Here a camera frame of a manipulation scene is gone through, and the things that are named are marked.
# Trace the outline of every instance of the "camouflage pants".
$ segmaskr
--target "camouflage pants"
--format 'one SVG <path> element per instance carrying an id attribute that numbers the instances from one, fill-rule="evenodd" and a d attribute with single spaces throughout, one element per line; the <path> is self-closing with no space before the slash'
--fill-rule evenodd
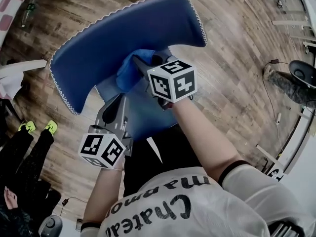
<path id="1" fill-rule="evenodd" d="M 289 73 L 274 71 L 269 79 L 295 103 L 316 109 L 316 90 L 310 89 Z"/>

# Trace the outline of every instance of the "checkered cloth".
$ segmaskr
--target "checkered cloth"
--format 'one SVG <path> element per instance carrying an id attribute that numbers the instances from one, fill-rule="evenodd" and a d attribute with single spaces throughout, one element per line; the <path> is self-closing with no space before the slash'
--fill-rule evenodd
<path id="1" fill-rule="evenodd" d="M 24 0 L 0 0 L 0 47 L 3 44 L 16 12 Z"/>

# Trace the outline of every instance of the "white stitched trim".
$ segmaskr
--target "white stitched trim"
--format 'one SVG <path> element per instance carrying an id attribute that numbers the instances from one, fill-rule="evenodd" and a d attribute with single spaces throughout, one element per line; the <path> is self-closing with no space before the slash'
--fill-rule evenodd
<path id="1" fill-rule="evenodd" d="M 68 41 L 70 41 L 72 38 L 76 37 L 77 34 L 82 33 L 86 28 L 90 27 L 91 25 L 97 23 L 97 22 L 100 21 L 100 20 L 103 20 L 105 17 L 108 17 L 108 16 L 110 16 L 111 14 L 118 12 L 119 10 L 124 10 L 124 9 L 126 9 L 126 8 L 128 8 L 128 7 L 131 7 L 131 6 L 134 5 L 134 4 L 138 4 L 138 3 L 144 2 L 144 1 L 146 1 L 146 0 L 140 0 L 140 1 L 137 1 L 137 2 L 135 2 L 135 3 L 131 3 L 130 5 L 127 5 L 127 6 L 123 7 L 123 8 L 121 8 L 121 9 L 117 9 L 116 11 L 110 12 L 108 15 L 105 15 L 104 17 L 102 17 L 102 18 L 96 20 L 94 23 L 89 24 L 87 27 L 83 28 L 81 31 L 77 32 L 75 35 L 73 35 L 72 37 L 70 37 L 67 41 L 65 41 L 65 43 L 63 43 L 63 44 L 60 46 L 60 48 L 61 48 L 62 46 L 64 46 Z M 198 12 L 197 12 L 196 9 L 194 8 L 192 2 L 191 2 L 190 0 L 188 0 L 188 1 L 189 1 L 191 7 L 193 8 L 193 10 L 194 10 L 194 12 L 195 12 L 195 14 L 196 14 L 197 20 L 199 21 L 200 29 L 201 29 L 201 32 L 202 32 L 202 35 L 203 35 L 204 44 L 207 45 L 207 43 L 208 43 L 208 41 L 207 41 L 207 36 L 206 36 L 205 30 L 204 30 L 202 21 L 201 21 L 199 15 L 198 15 Z M 50 70 L 51 76 L 52 76 L 52 78 L 53 78 L 53 80 L 54 80 L 54 83 L 55 83 L 55 85 L 56 85 L 56 87 L 57 87 L 57 89 L 58 89 L 58 92 L 59 92 L 60 96 L 62 97 L 62 99 L 63 99 L 64 103 L 66 104 L 66 106 L 69 108 L 69 110 L 70 110 L 73 114 L 79 115 L 80 113 L 78 113 L 78 112 L 76 112 L 76 111 L 74 110 L 74 108 L 71 106 L 71 104 L 68 102 L 68 100 L 67 100 L 66 97 L 64 96 L 63 91 L 62 91 L 61 88 L 59 87 L 59 85 L 58 85 L 57 81 L 55 80 L 54 75 L 53 75 L 53 73 L 52 73 L 52 71 L 51 71 L 51 61 L 54 59 L 54 56 L 55 56 L 57 50 L 56 50 L 55 53 L 52 55 L 52 57 L 51 57 L 51 59 L 50 59 L 50 61 L 49 61 L 49 70 Z M 100 94 L 100 92 L 99 92 L 99 90 L 97 89 L 96 86 L 95 86 L 95 88 L 96 88 L 98 94 L 100 95 L 100 97 L 102 98 L 102 96 L 101 96 L 101 94 Z"/>

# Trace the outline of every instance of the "hand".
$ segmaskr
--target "hand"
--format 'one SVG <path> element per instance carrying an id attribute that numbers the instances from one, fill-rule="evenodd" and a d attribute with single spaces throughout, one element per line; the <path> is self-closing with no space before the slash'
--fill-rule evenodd
<path id="1" fill-rule="evenodd" d="M 18 207 L 18 197 L 7 187 L 4 188 L 4 200 L 6 206 L 9 210 L 15 209 Z"/>

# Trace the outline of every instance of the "forearm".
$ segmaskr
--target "forearm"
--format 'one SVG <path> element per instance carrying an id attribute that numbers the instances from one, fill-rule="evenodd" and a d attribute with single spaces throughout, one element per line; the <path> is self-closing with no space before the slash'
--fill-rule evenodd
<path id="1" fill-rule="evenodd" d="M 206 173 L 218 181 L 227 166 L 242 159 L 233 144 L 188 99 L 173 105 L 173 113 Z"/>
<path id="2" fill-rule="evenodd" d="M 101 169 L 87 206 L 83 222 L 102 223 L 106 213 L 119 199 L 122 171 Z"/>

